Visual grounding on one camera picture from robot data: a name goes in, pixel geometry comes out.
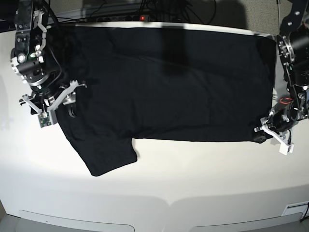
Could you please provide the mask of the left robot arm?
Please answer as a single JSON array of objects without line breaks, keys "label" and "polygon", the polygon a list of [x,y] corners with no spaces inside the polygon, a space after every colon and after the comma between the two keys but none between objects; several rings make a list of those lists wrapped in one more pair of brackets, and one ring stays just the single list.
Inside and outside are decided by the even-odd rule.
[{"label": "left robot arm", "polygon": [[294,0],[276,37],[279,57],[287,82],[288,97],[281,97],[268,116],[260,119],[255,132],[268,134],[280,143],[280,153],[294,148],[292,127],[309,117],[309,2]]}]

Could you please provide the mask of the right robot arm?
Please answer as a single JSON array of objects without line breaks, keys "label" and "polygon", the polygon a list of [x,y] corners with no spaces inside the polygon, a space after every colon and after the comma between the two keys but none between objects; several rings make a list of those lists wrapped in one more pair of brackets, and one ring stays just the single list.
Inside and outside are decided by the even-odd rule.
[{"label": "right robot arm", "polygon": [[20,0],[15,27],[10,65],[31,89],[19,104],[47,119],[54,118],[64,105],[76,117],[76,89],[86,84],[65,77],[67,38],[50,5],[44,0]]}]

